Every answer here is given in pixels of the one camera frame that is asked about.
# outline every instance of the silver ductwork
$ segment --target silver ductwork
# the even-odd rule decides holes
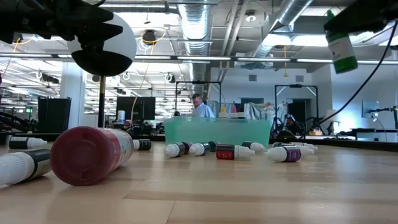
[[[269,32],[273,30],[280,29],[281,27],[289,26],[294,23],[312,1],[313,0],[284,0],[280,5],[279,11],[267,16],[263,27],[263,37],[266,38]],[[252,52],[251,56],[266,57],[273,47],[273,45],[267,45],[267,42],[263,41],[257,49]]]
[[[209,34],[210,6],[200,4],[181,4],[178,5],[181,14],[181,28],[183,38],[187,40],[206,40]],[[188,55],[207,56],[209,44],[201,42],[185,43],[185,50]],[[206,64],[190,64],[191,80],[206,80]]]

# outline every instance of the black and white ball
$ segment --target black and white ball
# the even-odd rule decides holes
[[[106,23],[123,27],[123,32],[105,41],[99,57],[83,51],[77,38],[67,44],[72,58],[82,69],[93,75],[110,77],[125,72],[131,66],[136,56],[137,43],[130,26],[118,15],[114,14],[113,19]]]

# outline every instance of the translucent container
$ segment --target translucent container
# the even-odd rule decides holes
[[[271,124],[266,120],[175,116],[165,121],[164,128],[167,144],[218,141],[241,145],[252,141],[267,146]]]

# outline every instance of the computer monitor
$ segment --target computer monitor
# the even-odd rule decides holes
[[[134,103],[134,96],[120,96],[116,102],[116,114],[119,110],[126,112],[126,120],[131,119],[131,109]],[[154,120],[155,119],[155,97],[138,97],[134,105],[133,120]]]

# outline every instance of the black cable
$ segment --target black cable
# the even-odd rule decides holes
[[[348,105],[349,103],[356,97],[356,95],[358,95],[358,93],[363,89],[363,87],[368,83],[368,81],[373,77],[373,75],[376,73],[376,71],[379,69],[381,63],[383,63],[384,58],[386,57],[386,54],[388,52],[388,49],[391,45],[392,39],[394,38],[394,35],[396,33],[396,29],[397,29],[397,25],[398,22],[396,22],[394,24],[394,27],[392,28],[391,31],[391,36],[390,39],[388,40],[388,44],[386,46],[386,49],[383,52],[383,55],[380,59],[380,62],[378,63],[378,65],[376,65],[376,68],[374,68],[373,72],[369,75],[369,77],[365,80],[365,82],[360,86],[360,88],[358,88],[358,90],[356,90],[356,92],[354,93],[354,95],[347,101],[347,103],[344,104],[344,106],[342,106],[336,113],[330,115],[329,117],[323,119],[322,121],[320,121],[317,124],[314,124],[310,129],[308,129],[299,139],[302,139],[305,137],[306,134],[308,134],[314,127],[316,127],[317,125],[321,125],[322,123],[324,123],[325,121],[329,120],[330,118],[336,116],[338,113],[342,112]]]
[[[100,2],[97,2],[97,3],[93,4],[93,6],[100,6],[100,5],[104,4],[105,1],[106,0],[101,0]]]

